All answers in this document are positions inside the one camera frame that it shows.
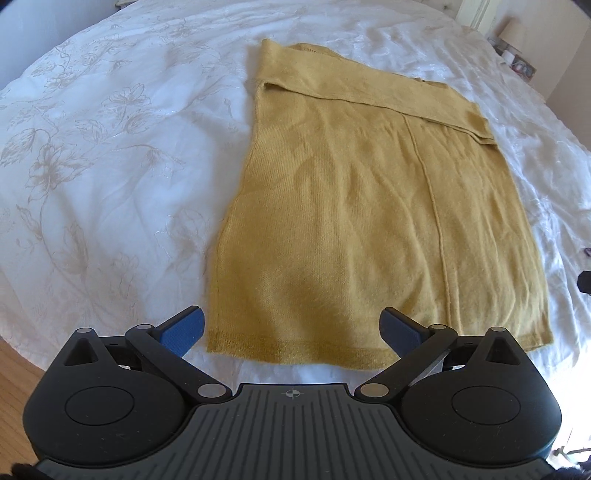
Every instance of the yellow knit garment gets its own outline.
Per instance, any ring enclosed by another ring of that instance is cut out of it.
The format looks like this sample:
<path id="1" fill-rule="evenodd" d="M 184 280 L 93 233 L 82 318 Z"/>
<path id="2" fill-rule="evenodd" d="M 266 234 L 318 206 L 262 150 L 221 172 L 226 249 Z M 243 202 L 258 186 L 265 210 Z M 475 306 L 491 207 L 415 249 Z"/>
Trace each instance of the yellow knit garment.
<path id="1" fill-rule="evenodd" d="M 210 352 L 391 365 L 384 307 L 461 335 L 552 341 L 540 256 L 475 103 L 442 83 L 264 40 L 255 125 L 219 235 Z"/>

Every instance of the ribbed black plate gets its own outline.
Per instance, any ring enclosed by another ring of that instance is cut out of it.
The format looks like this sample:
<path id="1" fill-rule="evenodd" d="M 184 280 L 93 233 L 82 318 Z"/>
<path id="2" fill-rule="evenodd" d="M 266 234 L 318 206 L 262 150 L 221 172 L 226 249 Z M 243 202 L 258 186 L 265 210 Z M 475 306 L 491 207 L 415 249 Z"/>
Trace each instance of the ribbed black plate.
<path id="1" fill-rule="evenodd" d="M 539 480 L 551 472 L 541 459 L 504 469 L 451 463 L 415 444 L 389 407 L 358 402 L 341 384 L 244 385 L 228 402 L 197 408 L 148 458 L 37 468 L 56 480 Z"/>

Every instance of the bed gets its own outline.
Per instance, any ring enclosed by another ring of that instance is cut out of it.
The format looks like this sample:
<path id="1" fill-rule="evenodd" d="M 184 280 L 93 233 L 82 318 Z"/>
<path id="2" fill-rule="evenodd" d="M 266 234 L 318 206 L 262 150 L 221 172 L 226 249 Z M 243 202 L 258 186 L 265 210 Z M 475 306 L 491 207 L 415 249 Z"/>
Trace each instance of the bed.
<path id="1" fill-rule="evenodd" d="M 140 0 L 37 60 L 0 92 L 0 335 L 47 368 L 77 327 L 120 335 L 207 311 L 264 38 L 445 82 L 479 104 L 543 258 L 555 341 L 531 358 L 562 406 L 557 445 L 587 440 L 591 308 L 576 280 L 591 267 L 591 155 L 477 31 L 410 0 Z M 186 359 L 233 389 L 354 388 L 373 375 L 212 355 L 202 341 Z"/>

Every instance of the picture frame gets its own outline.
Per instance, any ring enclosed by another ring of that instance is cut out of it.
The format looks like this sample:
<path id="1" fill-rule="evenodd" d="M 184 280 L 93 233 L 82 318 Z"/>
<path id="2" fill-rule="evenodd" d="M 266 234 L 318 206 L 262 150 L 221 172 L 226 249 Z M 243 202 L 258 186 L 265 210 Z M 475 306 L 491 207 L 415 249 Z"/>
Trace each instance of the picture frame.
<path id="1" fill-rule="evenodd" d="M 511 63 L 511 70 L 519 75 L 525 83 L 529 83 L 537 71 L 536 68 L 519 55 L 515 55 L 515 60 Z"/>

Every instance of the lampshade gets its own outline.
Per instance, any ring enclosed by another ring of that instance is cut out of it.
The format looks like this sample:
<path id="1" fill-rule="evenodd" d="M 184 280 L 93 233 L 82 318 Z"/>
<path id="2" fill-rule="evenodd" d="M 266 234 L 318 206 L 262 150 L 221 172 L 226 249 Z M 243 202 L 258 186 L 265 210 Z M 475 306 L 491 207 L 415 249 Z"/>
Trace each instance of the lampshade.
<path id="1" fill-rule="evenodd" d="M 499 38 L 506 41 L 514 49 L 521 51 L 525 45 L 526 35 L 527 29 L 525 25 L 516 18 L 512 18 Z"/>

